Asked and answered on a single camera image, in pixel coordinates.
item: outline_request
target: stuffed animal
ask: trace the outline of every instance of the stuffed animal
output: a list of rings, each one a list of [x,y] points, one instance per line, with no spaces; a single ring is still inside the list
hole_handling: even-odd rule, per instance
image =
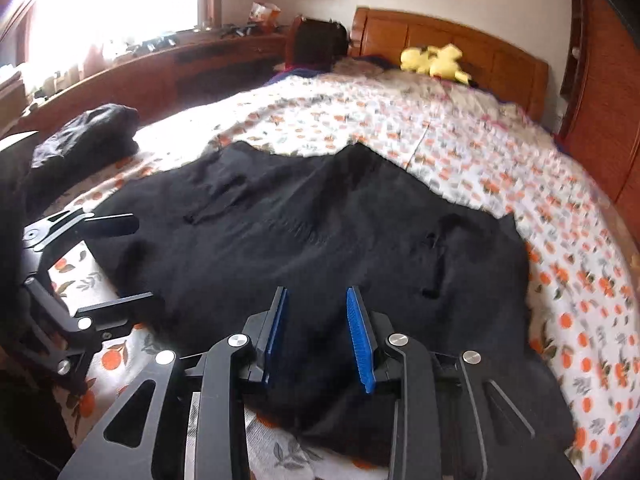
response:
[[[460,70],[457,63],[462,57],[462,51],[454,44],[448,44],[443,48],[428,46],[427,50],[411,47],[400,56],[402,70],[429,74],[431,77],[456,80],[466,85],[471,76]]]

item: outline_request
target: headboard panel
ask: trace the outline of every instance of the headboard panel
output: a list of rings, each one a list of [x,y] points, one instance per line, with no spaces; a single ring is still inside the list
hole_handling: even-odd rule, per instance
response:
[[[383,56],[400,64],[409,46],[455,44],[464,56],[460,66],[481,89],[515,102],[539,121],[545,108],[548,65],[511,43],[480,30],[431,16],[359,7],[351,26],[350,56]]]

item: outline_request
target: wooden wardrobe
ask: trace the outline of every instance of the wooden wardrobe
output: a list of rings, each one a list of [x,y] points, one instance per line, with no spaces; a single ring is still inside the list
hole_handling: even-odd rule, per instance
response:
[[[608,0],[574,0],[573,19],[579,47],[558,141],[640,240],[640,49]]]

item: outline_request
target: window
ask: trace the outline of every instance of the window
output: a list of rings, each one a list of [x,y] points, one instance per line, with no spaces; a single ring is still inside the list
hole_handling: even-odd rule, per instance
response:
[[[33,75],[81,63],[92,44],[140,42],[198,23],[198,0],[35,0],[28,33]]]

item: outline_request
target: bed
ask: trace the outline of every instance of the bed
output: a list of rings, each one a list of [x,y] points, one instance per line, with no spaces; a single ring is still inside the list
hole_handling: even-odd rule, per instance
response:
[[[543,61],[463,25],[367,8],[354,17],[350,56],[398,62],[406,46],[449,42],[464,51],[464,70],[495,97],[395,70],[366,66],[363,72],[360,62],[345,60],[333,73],[290,77],[141,129],[137,155],[70,189],[49,212],[91,210],[128,180],[236,140],[297,156],[362,142],[447,200],[497,217],[513,212],[530,259],[530,345],[548,362],[572,410],[569,459],[581,478],[597,478],[640,415],[640,255],[604,194],[534,122],[546,91]],[[71,313],[115,297],[84,244],[58,261],[50,277]],[[95,355],[84,396],[54,391],[75,445],[160,349],[137,325]],[[307,447],[255,413],[246,412],[245,424],[257,480],[386,478],[384,468]]]

